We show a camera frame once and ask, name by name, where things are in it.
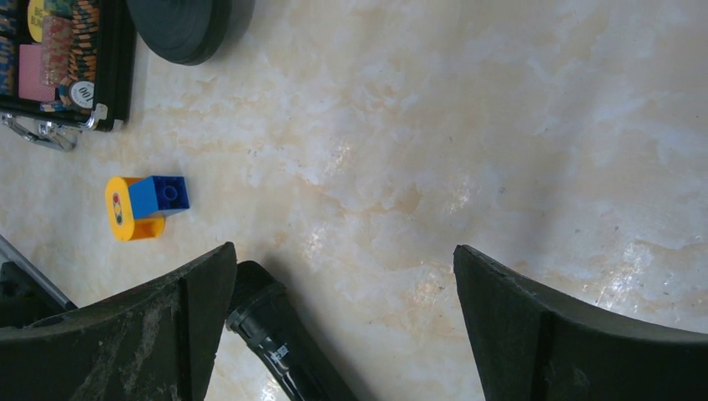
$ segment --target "marble floor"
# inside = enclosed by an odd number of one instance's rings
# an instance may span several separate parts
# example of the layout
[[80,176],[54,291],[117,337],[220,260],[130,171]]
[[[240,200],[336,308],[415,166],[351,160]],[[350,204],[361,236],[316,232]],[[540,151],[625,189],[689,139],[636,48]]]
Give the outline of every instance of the marble floor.
[[[225,241],[283,280],[361,400],[481,400],[452,254],[708,332],[703,0],[258,0],[197,67],[138,45],[132,119],[3,130],[0,234],[79,306]],[[118,243],[113,175],[193,207]],[[225,332],[208,400],[285,399]]]

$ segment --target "poker chip case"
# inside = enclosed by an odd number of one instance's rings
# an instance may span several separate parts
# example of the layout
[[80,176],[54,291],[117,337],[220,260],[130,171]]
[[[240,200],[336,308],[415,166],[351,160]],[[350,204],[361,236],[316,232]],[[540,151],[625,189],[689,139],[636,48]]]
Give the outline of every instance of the poker chip case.
[[[33,43],[33,38],[29,32],[30,28],[24,23],[28,20],[29,0],[15,1],[19,22],[15,34],[0,32],[0,39],[9,40],[15,49],[20,49],[23,45]],[[18,95],[20,79],[9,80],[15,85],[13,90],[10,90],[11,93],[0,93],[2,124],[27,141],[62,151],[73,149],[80,131],[111,132],[120,129],[129,116],[133,79],[135,28],[125,0],[90,0],[76,3],[91,3],[92,7],[100,10],[100,13],[96,13],[96,18],[90,20],[96,27],[89,29],[93,35],[90,40],[91,46],[95,47],[94,53],[79,61],[72,57],[71,62],[75,68],[83,68],[86,63],[91,64],[92,72],[89,73],[88,79],[93,83],[93,102],[89,100],[83,106],[86,109],[53,111],[52,104],[21,98]],[[75,29],[73,34],[83,36],[83,27],[84,25],[74,25],[74,28],[82,29]],[[83,47],[83,43],[78,43],[77,48],[79,45]],[[8,58],[9,63],[14,63],[15,72],[20,72],[19,59],[20,57]],[[61,100],[64,100],[64,97],[60,96],[63,90],[66,91],[59,87],[56,92],[57,101],[54,103],[59,106],[62,104]]]

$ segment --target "poker chip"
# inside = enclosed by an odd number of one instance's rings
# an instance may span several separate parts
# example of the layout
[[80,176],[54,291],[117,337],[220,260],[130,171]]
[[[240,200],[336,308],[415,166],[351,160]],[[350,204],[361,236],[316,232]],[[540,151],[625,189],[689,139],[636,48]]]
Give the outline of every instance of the poker chip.
[[96,35],[92,35],[91,33],[74,34],[73,37],[79,42],[96,42],[96,39],[98,39]]
[[71,53],[77,54],[79,56],[91,56],[96,54],[96,48],[81,48],[77,47],[77,44],[74,43],[71,45]]
[[39,105],[39,111],[43,111],[44,113],[55,113],[58,111],[69,111],[70,108],[64,105],[64,103],[59,100],[56,102],[50,102],[50,103],[42,103]]
[[59,99],[68,109],[89,114],[94,106],[94,83],[64,78],[59,85]]
[[74,39],[74,42],[75,42],[75,43],[81,43],[81,45],[78,46],[78,47],[80,47],[80,48],[89,48],[89,47],[92,47],[92,48],[98,49],[98,47],[99,47],[99,46],[98,46],[98,44],[99,44],[99,39],[96,38],[96,37],[93,37],[93,38],[85,38],[85,39],[76,38],[76,39]]
[[95,18],[96,16],[89,14],[89,13],[83,13],[77,10],[73,10],[71,13],[71,19],[76,21],[77,23],[84,23],[87,22],[87,20],[91,18]]
[[97,23],[87,23],[84,21],[75,21],[73,24],[74,29],[91,29],[91,28],[96,28],[98,27]]
[[75,48],[89,48],[94,51],[96,50],[95,44],[91,42],[74,42],[73,46]]
[[95,56],[90,56],[94,58],[73,58],[69,60],[68,65],[69,67],[74,67],[75,69],[81,69],[81,68],[91,68],[96,66],[96,59]]
[[79,81],[93,82],[96,80],[96,73],[85,73],[78,76]]
[[76,64],[70,64],[68,66],[68,71],[71,74],[76,74],[77,77],[79,78],[87,78],[88,76],[95,76],[95,66],[92,65],[76,65]]
[[14,35],[18,31],[18,20],[15,17],[0,14],[0,32]]
[[76,14],[74,14],[74,21],[78,23],[78,25],[83,25],[83,28],[90,27],[91,25],[98,25],[99,24],[99,17],[94,16],[94,15],[84,15],[83,18],[79,16],[79,18],[76,17]]
[[73,11],[75,13],[93,13],[98,9],[96,2],[76,2]]
[[15,95],[17,46],[8,38],[0,36],[0,94]]
[[0,1],[0,11],[4,13],[14,13],[18,10],[18,0]]
[[99,26],[98,26],[98,25],[93,25],[93,26],[88,27],[88,28],[76,28],[76,27],[74,27],[74,28],[72,28],[72,30],[71,30],[71,32],[72,32],[74,35],[79,35],[79,34],[82,34],[82,33],[96,33],[96,32],[98,32],[98,31],[99,31]]
[[87,69],[95,69],[96,62],[92,60],[85,61],[82,59],[76,59],[69,61],[68,67],[74,71],[84,70],[85,72]]
[[90,69],[70,69],[68,74],[72,74],[77,80],[93,80],[96,77]]
[[77,4],[76,7],[72,11],[72,15],[74,15],[75,17],[78,16],[78,17],[82,17],[82,18],[96,17],[99,15],[99,8],[95,7],[93,5],[88,5],[88,4],[84,4],[84,5]]
[[96,58],[98,57],[97,54],[89,55],[89,56],[83,56],[81,58],[73,57],[72,61],[78,62],[78,63],[86,63],[86,64],[91,64],[91,63],[96,63]]

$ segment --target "black case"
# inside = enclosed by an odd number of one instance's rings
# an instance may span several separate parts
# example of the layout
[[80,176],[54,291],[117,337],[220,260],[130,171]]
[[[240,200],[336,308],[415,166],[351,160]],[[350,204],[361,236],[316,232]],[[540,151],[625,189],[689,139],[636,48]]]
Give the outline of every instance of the black case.
[[[17,95],[0,95],[0,114],[3,123],[10,126],[26,140],[45,141],[47,132],[34,134],[20,127],[15,117],[29,117],[38,122],[48,122],[51,129],[79,129],[114,131],[128,119],[130,91],[133,84],[135,57],[135,28],[124,0],[98,0],[100,6],[96,80],[94,82],[94,107],[89,114],[74,112],[44,113],[39,102],[20,99]],[[27,27],[28,0],[18,0],[17,46],[33,43]],[[17,71],[19,57],[15,58]]]

